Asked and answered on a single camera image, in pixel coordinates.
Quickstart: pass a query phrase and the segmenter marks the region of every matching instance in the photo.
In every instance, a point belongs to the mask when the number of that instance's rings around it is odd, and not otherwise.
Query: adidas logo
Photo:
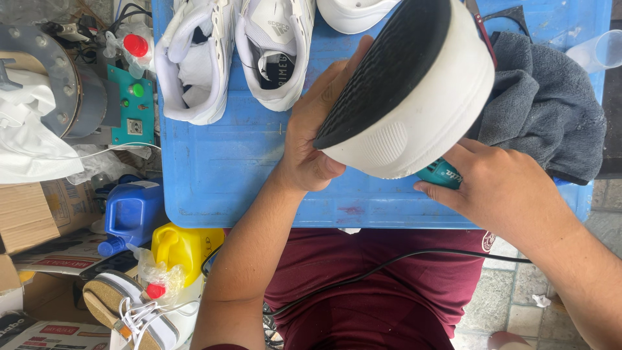
[[[280,22],[276,22],[276,21],[268,21],[268,24],[270,26],[272,26],[272,29],[274,29],[274,32],[279,37],[282,34],[287,33],[287,31],[289,30],[289,26],[287,24],[285,24],[285,23],[280,23]]]

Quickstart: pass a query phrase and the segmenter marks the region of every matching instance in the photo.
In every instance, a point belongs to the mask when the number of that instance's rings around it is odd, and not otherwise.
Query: plastic cup
[[[566,54],[588,73],[619,67],[622,65],[622,31],[608,31],[571,48]]]

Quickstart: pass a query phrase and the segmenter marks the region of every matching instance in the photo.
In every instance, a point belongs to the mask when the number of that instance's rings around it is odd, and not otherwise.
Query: gray towel
[[[586,71],[524,35],[493,34],[499,62],[478,140],[532,156],[551,176],[586,185],[603,160],[605,112]]]

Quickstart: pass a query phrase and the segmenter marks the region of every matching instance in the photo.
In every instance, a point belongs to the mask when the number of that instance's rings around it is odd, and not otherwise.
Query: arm
[[[191,349],[234,344],[264,350],[262,307],[298,206],[345,171],[316,149],[313,140],[354,68],[372,43],[361,39],[350,61],[335,62],[294,105],[283,158],[257,198],[233,227],[212,266],[201,298]]]
[[[445,154],[464,177],[456,191],[414,188],[518,248],[548,277],[595,350],[622,344],[622,260],[577,220],[528,155],[462,139]]]

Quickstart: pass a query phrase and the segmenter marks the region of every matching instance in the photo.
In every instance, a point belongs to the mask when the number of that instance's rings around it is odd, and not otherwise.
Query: teal power tool
[[[443,157],[417,171],[415,175],[423,181],[451,189],[458,189],[462,183],[462,175]]]

